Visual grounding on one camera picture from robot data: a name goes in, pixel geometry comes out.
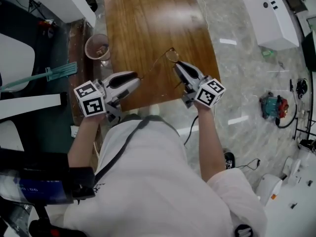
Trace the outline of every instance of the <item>green mop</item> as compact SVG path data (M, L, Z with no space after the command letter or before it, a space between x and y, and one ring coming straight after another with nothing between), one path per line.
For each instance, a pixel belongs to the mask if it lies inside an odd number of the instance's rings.
M0 92L3 92L7 88L19 85L24 82L33 81L42 77L46 77L47 81L52 81L52 80L59 79L62 77L70 76L72 74L77 73L77 71L78 71L77 62L72 62L55 69L46 68L46 73L31 76L31 77L26 77L17 81L10 82L0 87Z

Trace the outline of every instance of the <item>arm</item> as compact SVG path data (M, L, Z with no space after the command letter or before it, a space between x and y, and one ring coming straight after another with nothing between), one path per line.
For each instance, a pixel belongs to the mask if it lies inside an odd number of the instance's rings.
M207 182L216 173L224 171L225 157L219 141L212 111L197 102L199 126L199 164L202 179Z
M88 167L92 156L93 143L100 121L104 115L84 118L75 141L68 153L69 167Z
M263 205L240 169L222 171L207 184L231 211L234 229L240 224L247 224L254 231L255 237L265 236L268 220Z

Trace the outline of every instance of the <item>mop handle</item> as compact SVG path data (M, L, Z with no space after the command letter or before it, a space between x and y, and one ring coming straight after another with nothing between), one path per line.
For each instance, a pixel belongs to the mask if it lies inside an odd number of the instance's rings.
M19 79L19 80L10 82L10 83L8 83L8 84L6 84L4 86L1 86L0 87L0 92L3 92L7 88L10 88L10 87L13 87L13 86L16 86L16 85L19 85L19 84L22 84L22 83L25 83L25 82L28 82L28 81L33 81L33 80L36 80L36 79L39 79L39 78L42 78L42 77L47 77L47 76L50 76L52 74L53 74L52 71L48 71L48 72L43 73L43 74L39 74L39 75L31 76L31 77L25 77L23 79Z

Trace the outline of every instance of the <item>brown wooden tabletop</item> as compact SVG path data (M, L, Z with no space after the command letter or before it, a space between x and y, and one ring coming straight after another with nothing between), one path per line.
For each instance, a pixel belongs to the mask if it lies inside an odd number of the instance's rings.
M163 57L153 68L171 47L180 60L220 80L197 0L105 0L105 10L114 72L136 71L145 76L141 86L122 101L124 111L182 96L183 87L175 89L180 80L172 62Z

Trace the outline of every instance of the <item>hand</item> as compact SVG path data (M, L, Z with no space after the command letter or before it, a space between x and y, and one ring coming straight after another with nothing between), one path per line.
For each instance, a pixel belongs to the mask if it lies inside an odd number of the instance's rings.
M199 103L198 101L193 102L194 106L197 108L197 111L210 111L211 108L205 106L204 104Z
M90 116L90 117L84 118L83 120L85 122L95 122L95 123L99 124L104 118L105 118L105 113L102 113L102 114L98 114L98 115L94 115L94 116Z

